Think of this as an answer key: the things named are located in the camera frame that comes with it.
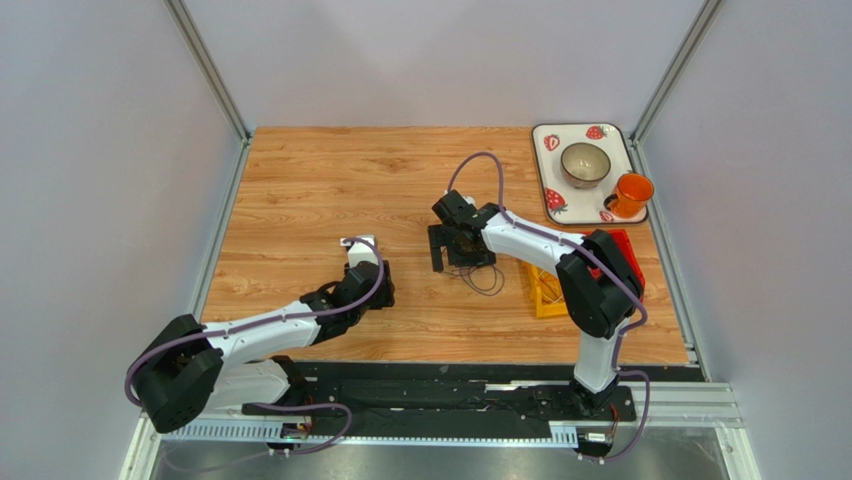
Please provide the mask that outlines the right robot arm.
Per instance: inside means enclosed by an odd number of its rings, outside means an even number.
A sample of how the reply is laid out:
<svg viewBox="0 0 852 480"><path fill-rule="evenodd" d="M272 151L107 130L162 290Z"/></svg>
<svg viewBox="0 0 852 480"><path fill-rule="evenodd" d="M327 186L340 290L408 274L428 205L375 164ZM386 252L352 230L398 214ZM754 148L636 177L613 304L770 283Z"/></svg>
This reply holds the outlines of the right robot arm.
<svg viewBox="0 0 852 480"><path fill-rule="evenodd" d="M531 223L505 208L477 207L451 190L432 207L439 222L428 228L432 265L488 266L499 255L534 265L555 277L567 312L580 330L570 391L588 411L606 406L615 391L621 337L644 289L612 235L560 232Z"/></svg>

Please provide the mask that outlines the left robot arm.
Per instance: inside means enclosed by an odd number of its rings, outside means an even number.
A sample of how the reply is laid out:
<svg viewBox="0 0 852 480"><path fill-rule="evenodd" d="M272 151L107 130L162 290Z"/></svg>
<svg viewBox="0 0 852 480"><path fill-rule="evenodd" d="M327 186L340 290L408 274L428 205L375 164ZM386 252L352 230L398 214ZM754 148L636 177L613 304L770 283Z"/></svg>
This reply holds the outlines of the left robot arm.
<svg viewBox="0 0 852 480"><path fill-rule="evenodd" d="M272 312L216 325L184 314L131 365L128 387L159 433L176 431L205 411L271 404L294 384L272 354L339 337L367 311L393 304L388 261L362 261L345 267L341 281Z"/></svg>

